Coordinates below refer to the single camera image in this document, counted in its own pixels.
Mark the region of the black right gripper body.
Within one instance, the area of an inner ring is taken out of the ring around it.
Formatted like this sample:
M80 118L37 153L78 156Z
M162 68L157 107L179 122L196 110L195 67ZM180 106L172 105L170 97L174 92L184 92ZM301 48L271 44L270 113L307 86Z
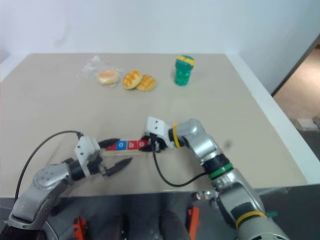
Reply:
M166 142L155 134L150 135L150 142L151 146L153 147L154 151L160 153L167 148Z

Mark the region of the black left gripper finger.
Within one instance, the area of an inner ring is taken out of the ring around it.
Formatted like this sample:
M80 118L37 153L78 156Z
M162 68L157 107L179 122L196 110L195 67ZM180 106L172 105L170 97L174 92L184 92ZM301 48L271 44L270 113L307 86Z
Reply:
M104 173L103 176L111 177L115 175L116 173L120 172L123 170L131 161L132 157L122 159L114 164L111 168L104 168Z
M107 149L107 148L115 145L119 141L120 141L119 138L110 138L110 139L105 139L105 140L99 141L98 145L101 149Z

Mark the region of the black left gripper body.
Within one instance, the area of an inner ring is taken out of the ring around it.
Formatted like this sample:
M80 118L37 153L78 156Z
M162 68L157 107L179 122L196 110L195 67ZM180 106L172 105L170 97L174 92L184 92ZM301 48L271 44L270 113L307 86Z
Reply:
M102 164L103 158L98 155L95 160L91 160L88 163L88 170L91 175L101 174L102 176L107 175L107 168Z

